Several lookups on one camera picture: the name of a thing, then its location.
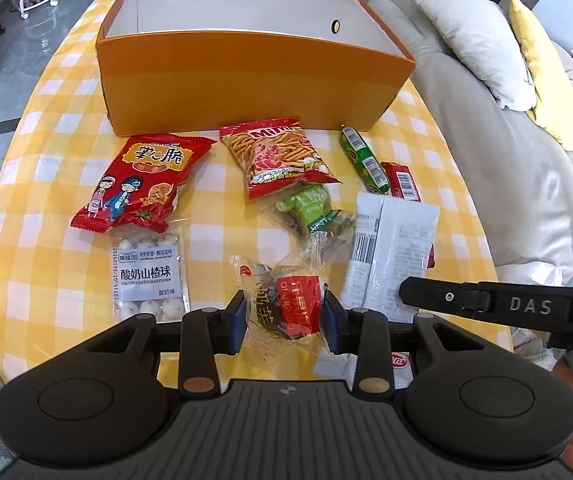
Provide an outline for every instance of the cartoon girl illustration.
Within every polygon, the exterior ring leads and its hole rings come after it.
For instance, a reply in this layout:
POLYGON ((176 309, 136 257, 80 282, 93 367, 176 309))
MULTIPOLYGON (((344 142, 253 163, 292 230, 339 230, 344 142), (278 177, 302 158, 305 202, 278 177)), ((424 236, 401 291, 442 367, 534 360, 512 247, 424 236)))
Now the cartoon girl illustration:
POLYGON ((116 178, 113 175, 105 175, 100 179, 98 186, 93 192, 93 196, 90 198, 89 203, 85 206, 88 211, 88 216, 95 218, 100 209, 104 208, 104 194, 107 189, 109 189, 113 184, 115 184, 116 178))
POLYGON ((131 193, 137 191, 139 187, 142 185, 142 180, 138 176, 130 176, 127 179, 124 179, 121 187, 121 192, 116 195, 113 195, 109 198, 105 203, 102 209, 109 209, 111 222, 114 222, 116 218, 118 218, 123 212, 124 208, 128 206, 129 198, 131 197, 131 193))

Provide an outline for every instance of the yellow pillow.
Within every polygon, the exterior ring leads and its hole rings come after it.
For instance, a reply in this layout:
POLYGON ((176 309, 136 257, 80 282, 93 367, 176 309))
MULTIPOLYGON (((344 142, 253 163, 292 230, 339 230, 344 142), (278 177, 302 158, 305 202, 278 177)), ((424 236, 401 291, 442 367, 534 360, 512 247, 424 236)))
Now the yellow pillow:
POLYGON ((520 0, 511 0, 508 15, 537 93, 535 108, 527 113, 567 152, 572 152, 573 87, 555 46, 535 15, 520 0))

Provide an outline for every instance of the open box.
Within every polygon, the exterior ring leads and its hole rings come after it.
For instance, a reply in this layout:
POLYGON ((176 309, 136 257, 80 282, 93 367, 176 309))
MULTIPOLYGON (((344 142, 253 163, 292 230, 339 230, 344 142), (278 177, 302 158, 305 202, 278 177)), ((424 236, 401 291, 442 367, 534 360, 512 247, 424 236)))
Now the open box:
POLYGON ((364 0, 116 0, 96 51, 118 136, 279 116, 367 130, 415 66, 364 0))

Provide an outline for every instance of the gingham tablecloth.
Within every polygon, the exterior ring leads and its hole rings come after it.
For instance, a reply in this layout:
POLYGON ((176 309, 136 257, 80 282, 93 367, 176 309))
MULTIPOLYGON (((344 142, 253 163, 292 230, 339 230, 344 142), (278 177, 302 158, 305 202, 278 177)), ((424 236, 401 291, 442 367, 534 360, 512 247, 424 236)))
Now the gingham tablecloth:
MULTIPOLYGON (((113 1, 95 0, 54 54, 0 173, 0 374, 6 380, 112 323, 108 236, 69 224, 125 142, 113 134, 106 118, 94 49, 98 27, 113 1)), ((216 132, 204 134, 217 138, 216 132)), ((344 182, 329 186, 333 206, 354 210, 363 187, 339 147, 338 133, 307 134, 344 182)), ((410 81, 365 138, 380 160, 409 165, 422 200, 441 207, 437 265, 428 277, 495 280, 473 201, 410 81)), ((186 247, 192 309, 226 306, 233 297, 238 284, 229 255, 245 254, 271 265, 295 246, 295 239, 258 214, 257 205, 245 196, 242 172, 218 142, 189 179, 173 214, 190 219, 186 247)), ((339 293, 341 277, 330 286, 339 293)), ((510 348, 506 328, 458 322, 510 348)), ((305 378, 314 360, 302 360, 298 372, 305 378)), ((248 372, 241 361, 218 363, 243 376, 248 372)), ((162 375, 164 382, 174 382, 172 370, 162 375)))

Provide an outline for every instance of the sofa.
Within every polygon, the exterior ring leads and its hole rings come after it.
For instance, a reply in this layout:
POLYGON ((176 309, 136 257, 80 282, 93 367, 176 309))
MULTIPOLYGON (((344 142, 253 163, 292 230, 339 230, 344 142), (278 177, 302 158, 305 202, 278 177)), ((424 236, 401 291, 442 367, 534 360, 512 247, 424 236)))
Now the sofa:
MULTIPOLYGON (((573 152, 525 112, 500 109, 413 0, 371 8, 415 57, 411 80, 466 182, 496 267, 544 262, 573 275, 573 152)), ((573 59, 556 45, 573 87, 573 59)))

